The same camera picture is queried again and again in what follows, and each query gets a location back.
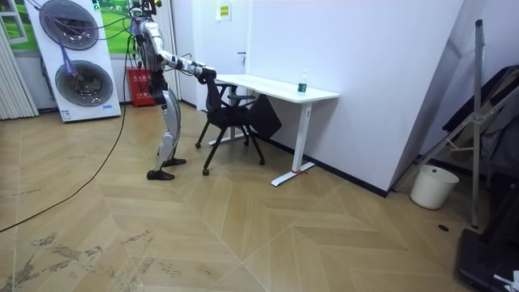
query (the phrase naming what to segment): chair backrest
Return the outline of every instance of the chair backrest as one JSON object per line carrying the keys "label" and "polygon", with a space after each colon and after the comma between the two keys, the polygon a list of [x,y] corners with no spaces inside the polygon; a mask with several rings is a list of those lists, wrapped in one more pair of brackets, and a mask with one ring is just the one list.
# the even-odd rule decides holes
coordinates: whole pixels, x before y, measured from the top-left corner
{"label": "chair backrest", "polygon": [[205,100],[205,106],[208,108],[209,113],[214,113],[221,108],[220,93],[218,92],[218,87],[214,81],[214,77],[206,77],[205,82],[208,86],[208,97]]}

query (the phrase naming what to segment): humanoid robot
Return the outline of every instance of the humanoid robot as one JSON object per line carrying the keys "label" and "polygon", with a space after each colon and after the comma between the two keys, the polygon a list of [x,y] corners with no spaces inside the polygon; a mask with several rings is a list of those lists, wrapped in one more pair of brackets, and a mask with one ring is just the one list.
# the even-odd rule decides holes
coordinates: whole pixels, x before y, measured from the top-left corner
{"label": "humanoid robot", "polygon": [[[151,11],[143,9],[147,6],[147,3],[144,3],[143,8],[140,9],[143,14],[148,16],[155,14],[156,11],[155,3],[151,1],[149,4],[152,6]],[[164,122],[167,126],[166,132],[162,135],[157,162],[153,170],[148,171],[147,178],[150,180],[171,180],[174,179],[174,175],[166,173],[162,168],[182,165],[186,163],[186,160],[174,157],[180,136],[180,107],[177,98],[165,82],[164,69],[169,67],[187,75],[193,75],[200,82],[206,78],[216,78],[217,73],[203,63],[180,58],[165,51],[158,24],[152,21],[151,17],[147,19],[134,18],[132,26],[144,69],[151,72],[148,91],[156,104],[161,105]]]}

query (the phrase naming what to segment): sign on wall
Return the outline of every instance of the sign on wall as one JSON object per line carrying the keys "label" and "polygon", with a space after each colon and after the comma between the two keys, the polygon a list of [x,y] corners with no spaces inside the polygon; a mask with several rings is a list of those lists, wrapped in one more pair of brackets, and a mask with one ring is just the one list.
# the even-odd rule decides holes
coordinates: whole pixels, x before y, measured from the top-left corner
{"label": "sign on wall", "polygon": [[230,21],[230,2],[219,2],[217,10],[218,21]]}

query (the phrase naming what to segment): curtain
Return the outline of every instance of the curtain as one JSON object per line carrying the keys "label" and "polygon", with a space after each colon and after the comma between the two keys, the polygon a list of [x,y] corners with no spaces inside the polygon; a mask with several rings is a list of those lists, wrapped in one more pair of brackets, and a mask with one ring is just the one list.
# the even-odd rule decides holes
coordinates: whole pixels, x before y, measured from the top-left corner
{"label": "curtain", "polygon": [[0,119],[37,116],[38,109],[18,68],[4,28],[0,28],[0,64]]}
{"label": "curtain", "polygon": [[[154,19],[159,24],[162,40],[164,40],[164,49],[176,55],[177,49],[175,46],[175,36],[173,30],[173,11],[171,10],[170,1],[162,1],[162,7],[157,8],[157,17]],[[173,90],[175,96],[180,99],[180,83],[178,81],[178,77],[178,71],[176,70],[164,72],[165,81]]]}

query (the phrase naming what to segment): white bucket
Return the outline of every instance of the white bucket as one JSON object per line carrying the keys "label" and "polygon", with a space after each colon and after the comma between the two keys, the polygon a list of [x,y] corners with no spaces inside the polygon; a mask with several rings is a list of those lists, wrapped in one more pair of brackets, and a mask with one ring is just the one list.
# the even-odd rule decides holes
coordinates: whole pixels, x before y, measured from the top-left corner
{"label": "white bucket", "polygon": [[439,167],[424,165],[411,190],[411,199],[418,206],[436,210],[447,199],[448,194],[460,179]]}

